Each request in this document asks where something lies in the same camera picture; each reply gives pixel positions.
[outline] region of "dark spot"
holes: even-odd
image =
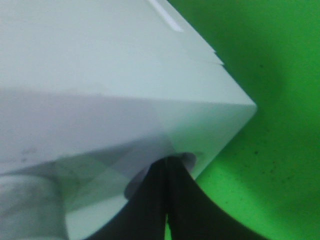
[[[37,152],[37,149],[35,147],[29,147],[29,148],[23,149],[21,151],[21,154],[28,155],[28,154],[35,154],[36,152]]]
[[[44,200],[45,200],[46,202],[49,202],[50,200],[52,200],[52,198],[53,198],[53,197],[46,196],[46,197],[44,198]]]

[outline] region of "green wall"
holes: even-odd
[[[320,1],[170,2],[258,105],[197,182],[272,240],[319,240]]]

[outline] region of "metal cylinder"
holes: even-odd
[[[68,239],[61,193],[53,180],[0,176],[0,239]]]

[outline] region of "hole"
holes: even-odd
[[[183,153],[174,154],[172,156],[180,158],[181,162],[183,163],[183,165],[185,166],[185,168],[188,170],[189,173],[194,169],[196,165],[197,157],[193,153],[183,152]],[[124,190],[124,197],[127,200],[129,200],[134,195],[134,193],[136,192],[136,190],[144,180],[145,176],[147,175],[149,168],[150,168],[150,165],[142,169],[128,183],[128,185]]]

